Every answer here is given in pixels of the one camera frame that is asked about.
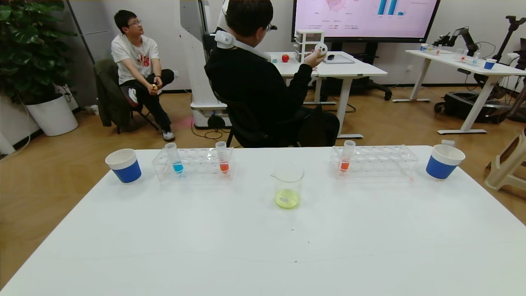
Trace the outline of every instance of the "monitor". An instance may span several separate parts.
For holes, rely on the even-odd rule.
[[[294,0],[297,29],[325,31],[328,42],[425,42],[440,0]]]

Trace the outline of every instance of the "man in black jacket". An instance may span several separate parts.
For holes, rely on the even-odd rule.
[[[230,0],[226,11],[227,31],[237,41],[257,46],[271,30],[274,9],[270,0]],[[324,59],[313,52],[300,65],[287,87],[277,68],[264,58],[241,48],[216,48],[205,71],[212,89],[231,101],[243,101],[266,133],[297,140],[297,133],[312,109],[302,107],[311,81],[312,69]],[[290,124],[283,121],[299,119]],[[327,146],[336,142],[338,118],[324,112]]]

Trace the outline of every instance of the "hand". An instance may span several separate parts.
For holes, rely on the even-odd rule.
[[[154,83],[157,84],[157,88],[163,88],[163,81],[161,80],[161,77],[155,76]]]
[[[313,53],[305,57],[304,64],[309,65],[311,68],[316,68],[324,59],[325,56],[321,55],[321,50],[316,50]]]
[[[157,94],[157,89],[155,89],[153,85],[147,84],[146,88],[148,89],[148,93],[150,95],[156,95]]]

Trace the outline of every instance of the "eyeglasses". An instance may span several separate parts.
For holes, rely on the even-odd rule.
[[[272,24],[268,24],[268,27],[267,27],[267,32],[270,32],[270,31],[276,31],[278,29],[278,27],[272,25]]]
[[[128,27],[133,26],[133,25],[140,25],[140,24],[142,24],[142,23],[143,23],[143,21],[141,21],[140,19],[138,19],[138,20],[134,21],[133,23],[129,24]]]

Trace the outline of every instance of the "blue and white paper cup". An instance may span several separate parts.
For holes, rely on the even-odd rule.
[[[492,58],[487,59],[486,63],[484,64],[484,69],[488,69],[488,70],[493,69],[493,66],[495,66],[496,62],[497,60],[494,60]]]
[[[133,183],[141,176],[139,162],[133,149],[121,149],[106,157],[106,164],[125,184]]]
[[[455,147],[435,145],[433,152],[431,152],[426,172],[436,179],[447,179],[465,158],[466,155]]]

